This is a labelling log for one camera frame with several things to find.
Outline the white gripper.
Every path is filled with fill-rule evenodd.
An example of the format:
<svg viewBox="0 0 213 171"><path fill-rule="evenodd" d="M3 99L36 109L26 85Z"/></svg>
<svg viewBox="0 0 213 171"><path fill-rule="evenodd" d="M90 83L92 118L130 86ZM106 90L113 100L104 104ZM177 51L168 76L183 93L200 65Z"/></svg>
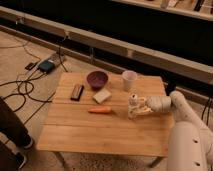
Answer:
<svg viewBox="0 0 213 171"><path fill-rule="evenodd" d="M171 98L168 96L152 96L146 101L145 97L139 97L137 94L132 94L129 98L129 104L133 106L128 107L128 118L134 119L137 116L147 115L153 112L166 113L171 108Z"/></svg>

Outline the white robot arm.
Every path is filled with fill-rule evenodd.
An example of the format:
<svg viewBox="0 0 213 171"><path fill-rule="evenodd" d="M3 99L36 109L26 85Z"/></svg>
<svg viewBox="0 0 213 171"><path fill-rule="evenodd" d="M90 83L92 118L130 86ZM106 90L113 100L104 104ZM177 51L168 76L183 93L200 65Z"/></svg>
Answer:
<svg viewBox="0 0 213 171"><path fill-rule="evenodd" d="M171 112L175 120L169 135L167 171L208 171L213 165L213 131L181 92L172 91L168 96L130 95L129 118L157 112Z"/></svg>

